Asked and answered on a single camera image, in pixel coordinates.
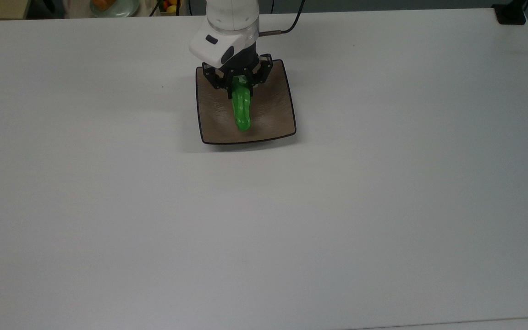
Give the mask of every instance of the black button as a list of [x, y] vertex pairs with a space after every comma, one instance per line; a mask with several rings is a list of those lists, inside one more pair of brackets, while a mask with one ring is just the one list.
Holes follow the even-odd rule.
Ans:
[[226, 63], [233, 56], [233, 46], [225, 51], [224, 56], [221, 57], [221, 64]]
[[211, 42], [212, 44], [217, 44], [218, 40], [213, 38], [211, 35], [207, 35], [205, 37], [205, 40], [207, 40], [208, 42]]

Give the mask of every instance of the green toy vegetable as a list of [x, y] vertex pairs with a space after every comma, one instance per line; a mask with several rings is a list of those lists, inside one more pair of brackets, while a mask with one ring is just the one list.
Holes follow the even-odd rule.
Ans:
[[248, 80], [245, 76], [233, 77], [231, 90], [231, 104], [235, 125], [241, 132], [250, 128], [250, 90], [247, 88]]

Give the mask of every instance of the brown square plate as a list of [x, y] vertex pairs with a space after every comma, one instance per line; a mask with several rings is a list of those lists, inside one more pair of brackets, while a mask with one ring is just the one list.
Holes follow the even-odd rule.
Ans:
[[264, 84], [254, 87], [250, 104], [251, 127], [241, 132], [235, 125], [226, 90], [215, 89], [197, 67], [197, 113], [205, 144], [238, 144], [286, 138], [297, 132], [295, 110], [282, 60], [274, 65]]

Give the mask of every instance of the black cable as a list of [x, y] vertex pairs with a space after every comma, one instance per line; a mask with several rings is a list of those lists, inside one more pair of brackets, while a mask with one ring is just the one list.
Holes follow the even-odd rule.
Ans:
[[154, 6], [154, 9], [152, 9], [152, 12], [150, 13], [150, 17], [153, 16], [154, 12], [156, 11], [156, 9], [158, 8], [159, 5], [160, 5], [160, 0], [157, 0], [156, 1], [156, 6]]
[[285, 34], [285, 33], [289, 33], [290, 31], [293, 31], [293, 29], [297, 25], [297, 22], [299, 21], [300, 13], [303, 11], [304, 2], [305, 0], [301, 1], [301, 6], [299, 7], [299, 11], [297, 12], [297, 17], [295, 17], [295, 21], [293, 22], [293, 25], [291, 25], [291, 27], [289, 27], [288, 30], [282, 30], [280, 32], [281, 34]]

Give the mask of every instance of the white table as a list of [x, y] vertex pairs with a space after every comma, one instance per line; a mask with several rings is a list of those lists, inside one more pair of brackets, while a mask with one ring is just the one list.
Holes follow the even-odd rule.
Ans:
[[0, 22], [0, 329], [528, 317], [528, 25], [303, 15], [297, 134], [217, 148], [201, 19]]

